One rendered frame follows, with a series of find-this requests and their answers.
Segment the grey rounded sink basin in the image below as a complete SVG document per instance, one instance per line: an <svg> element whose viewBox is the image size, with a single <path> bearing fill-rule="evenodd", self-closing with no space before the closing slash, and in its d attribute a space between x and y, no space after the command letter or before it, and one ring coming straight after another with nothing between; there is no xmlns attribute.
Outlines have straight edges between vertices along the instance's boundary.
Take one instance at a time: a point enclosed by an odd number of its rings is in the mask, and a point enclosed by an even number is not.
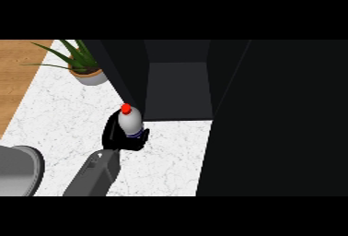
<svg viewBox="0 0 348 236"><path fill-rule="evenodd" d="M0 196L34 196L44 177L44 156L29 146L0 146Z"/></svg>

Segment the red-capped water bottle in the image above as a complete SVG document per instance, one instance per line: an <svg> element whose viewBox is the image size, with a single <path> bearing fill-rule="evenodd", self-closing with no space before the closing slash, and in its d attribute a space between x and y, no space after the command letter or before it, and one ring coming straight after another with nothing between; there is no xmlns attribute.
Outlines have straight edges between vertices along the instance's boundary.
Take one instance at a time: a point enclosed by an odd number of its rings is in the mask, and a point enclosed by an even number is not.
<svg viewBox="0 0 348 236"><path fill-rule="evenodd" d="M128 103L121 105L118 124L127 137L137 138L141 135L144 131L141 113Z"/></svg>

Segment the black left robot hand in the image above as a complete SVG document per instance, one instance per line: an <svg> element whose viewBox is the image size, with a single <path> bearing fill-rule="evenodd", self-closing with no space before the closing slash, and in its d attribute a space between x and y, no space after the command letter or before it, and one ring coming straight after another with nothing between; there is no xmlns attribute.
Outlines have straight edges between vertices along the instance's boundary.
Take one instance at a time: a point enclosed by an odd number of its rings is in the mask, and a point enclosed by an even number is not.
<svg viewBox="0 0 348 236"><path fill-rule="evenodd" d="M102 134L102 146L104 149L138 151L147 142L149 129L137 138L127 137L118 124L118 114L119 112L115 112L107 119Z"/></svg>

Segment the potted green plant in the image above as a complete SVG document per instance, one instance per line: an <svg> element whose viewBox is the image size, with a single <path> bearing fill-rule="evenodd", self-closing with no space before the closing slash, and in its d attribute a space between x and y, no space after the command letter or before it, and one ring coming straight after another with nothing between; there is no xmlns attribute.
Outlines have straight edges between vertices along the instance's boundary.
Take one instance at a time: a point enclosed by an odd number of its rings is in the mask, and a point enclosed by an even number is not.
<svg viewBox="0 0 348 236"><path fill-rule="evenodd" d="M66 66L43 64L43 63L29 63L28 65L38 65L38 66L51 66L57 68L65 68L78 82L85 86L97 86L107 81L107 77L103 73L100 65L90 53L90 50L82 42L82 40L75 40L78 47L74 47L68 40L60 40L60 43L65 49L69 52L69 55L63 55L56 50L50 49L48 47L43 46L37 42L34 45L38 46L41 49L47 50L53 53L62 61L66 63Z"/></svg>

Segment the dark cabinet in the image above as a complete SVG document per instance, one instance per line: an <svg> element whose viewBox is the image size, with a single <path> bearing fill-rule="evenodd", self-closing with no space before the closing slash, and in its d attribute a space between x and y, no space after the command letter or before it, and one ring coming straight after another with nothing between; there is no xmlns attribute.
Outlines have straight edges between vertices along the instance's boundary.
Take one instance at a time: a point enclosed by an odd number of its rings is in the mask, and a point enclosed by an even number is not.
<svg viewBox="0 0 348 236"><path fill-rule="evenodd" d="M246 40L87 40L84 44L144 121L215 117Z"/></svg>

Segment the dark cabinet door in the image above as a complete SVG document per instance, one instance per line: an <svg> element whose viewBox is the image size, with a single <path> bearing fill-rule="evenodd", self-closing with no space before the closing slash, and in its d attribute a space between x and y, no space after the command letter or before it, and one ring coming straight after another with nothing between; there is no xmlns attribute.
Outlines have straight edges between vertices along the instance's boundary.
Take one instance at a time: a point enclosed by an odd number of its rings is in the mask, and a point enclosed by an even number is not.
<svg viewBox="0 0 348 236"><path fill-rule="evenodd" d="M218 106L203 196L348 195L348 41L252 41Z"/></svg>

